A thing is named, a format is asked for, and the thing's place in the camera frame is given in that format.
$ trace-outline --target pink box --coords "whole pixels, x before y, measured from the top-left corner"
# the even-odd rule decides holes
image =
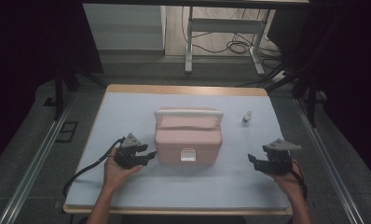
[[[155,116],[155,145],[161,163],[215,163],[223,145],[223,113],[208,107],[162,107]]]

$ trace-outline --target white tabletop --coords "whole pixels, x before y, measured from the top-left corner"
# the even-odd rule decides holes
[[[163,106],[213,107],[224,113],[223,145],[216,163],[163,165],[155,158],[115,194],[113,210],[154,210],[166,214],[165,211],[173,210],[285,211],[290,206],[273,180],[255,171],[247,157],[250,153],[266,160],[262,146],[282,138],[268,96],[107,92],[77,171],[97,161],[128,133],[149,145],[145,153],[155,151],[154,112]],[[250,125],[244,127],[240,121],[249,109],[253,110],[253,117]],[[76,212],[72,208],[91,208],[102,183],[103,162],[75,180],[65,202],[68,212]]]

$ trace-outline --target small white bottle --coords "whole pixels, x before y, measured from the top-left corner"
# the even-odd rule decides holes
[[[249,125],[250,119],[252,118],[252,110],[247,111],[247,113],[243,116],[243,119],[241,120],[241,124],[243,126]]]

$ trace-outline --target metal rail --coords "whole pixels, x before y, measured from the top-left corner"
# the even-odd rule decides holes
[[[55,142],[58,132],[60,131],[64,120],[66,119],[70,105],[73,103],[75,96],[75,92],[69,92],[63,112],[60,114],[58,119],[54,121],[42,145],[34,155],[34,158],[29,164],[29,167],[23,175],[22,180],[20,181],[5,210],[0,216],[0,224],[15,222],[38,174],[40,173],[47,155],[49,154],[51,147]]]
[[[317,132],[316,128],[313,128],[311,126],[308,117],[306,116],[307,114],[306,108],[302,105],[302,103],[299,102],[300,101],[299,99],[294,99],[294,101],[298,109],[299,115],[301,116],[302,121],[304,122],[305,127],[307,128],[310,139],[313,145],[315,146],[317,153],[320,156],[320,159],[323,163],[323,167],[327,172],[328,177],[331,180],[331,183],[333,184],[333,187],[337,193],[339,200],[342,203],[343,208],[345,209],[346,214],[348,215],[350,223],[352,224],[364,223],[356,203],[352,199],[347,187],[343,183],[337,171],[337,168],[335,167],[334,163],[331,160],[330,155],[328,154],[328,151],[323,143],[323,140],[319,136],[319,133]]]

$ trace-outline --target wooden table edge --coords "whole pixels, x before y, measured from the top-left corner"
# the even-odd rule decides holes
[[[202,87],[202,86],[161,86],[112,84],[106,92],[133,92],[153,94],[196,94],[228,96],[268,96],[262,88]]]
[[[68,214],[87,214],[92,211],[92,206],[63,205],[63,211]],[[168,208],[112,208],[111,214],[120,215],[174,215],[174,216],[277,216],[292,215],[291,207],[285,209],[168,209]]]

